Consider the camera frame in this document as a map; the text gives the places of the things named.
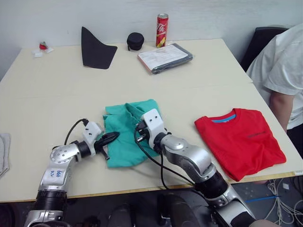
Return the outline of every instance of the green cloth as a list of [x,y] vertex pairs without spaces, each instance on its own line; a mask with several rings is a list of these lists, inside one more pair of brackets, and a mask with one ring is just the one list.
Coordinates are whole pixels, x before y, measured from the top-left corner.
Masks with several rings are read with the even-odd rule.
[[[119,137],[108,145],[110,157],[107,161],[108,167],[135,166],[147,159],[147,156],[134,142],[134,129],[136,124],[141,121],[142,114],[151,109],[159,111],[158,105],[153,99],[105,107],[108,113],[103,115],[106,133],[120,132]],[[140,144],[152,157],[158,155],[149,147],[147,140]]]

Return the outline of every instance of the person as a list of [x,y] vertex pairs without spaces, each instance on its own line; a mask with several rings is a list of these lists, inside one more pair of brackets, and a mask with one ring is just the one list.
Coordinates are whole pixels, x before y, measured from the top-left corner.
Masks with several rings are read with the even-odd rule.
[[276,35],[247,74],[303,158],[303,24]]

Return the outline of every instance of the black triangular object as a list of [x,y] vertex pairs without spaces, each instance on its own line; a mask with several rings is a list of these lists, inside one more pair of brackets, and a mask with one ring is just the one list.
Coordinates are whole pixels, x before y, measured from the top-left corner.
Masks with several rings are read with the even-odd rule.
[[81,32],[82,61],[84,66],[106,70],[116,53],[116,46],[101,43],[88,29]]

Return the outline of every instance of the folded red t-shirt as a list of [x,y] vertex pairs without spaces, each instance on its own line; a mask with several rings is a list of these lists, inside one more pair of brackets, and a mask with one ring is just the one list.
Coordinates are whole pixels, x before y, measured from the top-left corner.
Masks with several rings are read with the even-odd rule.
[[286,162],[260,111],[233,109],[221,117],[201,117],[195,125],[225,173],[235,181]]

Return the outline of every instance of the soda can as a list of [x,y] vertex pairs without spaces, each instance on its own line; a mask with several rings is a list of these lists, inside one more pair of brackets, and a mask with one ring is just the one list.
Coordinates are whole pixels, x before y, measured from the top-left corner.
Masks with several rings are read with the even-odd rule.
[[169,22],[169,16],[166,13],[158,14],[157,35],[156,35],[157,48],[165,46],[168,22]]

